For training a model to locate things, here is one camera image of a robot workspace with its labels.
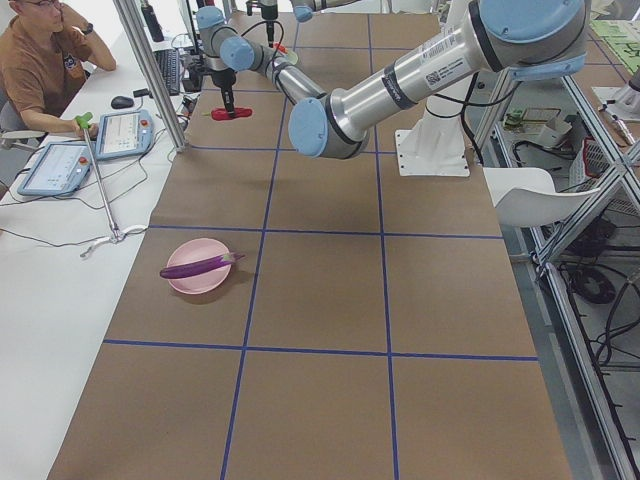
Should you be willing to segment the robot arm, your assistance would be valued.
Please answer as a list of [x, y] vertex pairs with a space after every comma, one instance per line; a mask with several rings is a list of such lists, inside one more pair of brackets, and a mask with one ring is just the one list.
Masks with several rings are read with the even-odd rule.
[[[337, 8], [355, 3], [356, 0], [290, 0], [293, 14], [298, 22], [306, 22], [313, 14], [328, 8]], [[279, 16], [277, 0], [246, 1], [246, 14], [253, 15], [256, 10], [260, 13], [262, 21], [266, 25], [268, 46], [274, 46], [275, 25]]]
[[349, 88], [325, 92], [274, 49], [247, 40], [214, 6], [196, 13], [202, 48], [264, 75], [293, 103], [288, 136], [309, 157], [350, 159], [381, 121], [481, 70], [544, 64], [581, 45], [587, 1], [471, 1], [461, 20]]

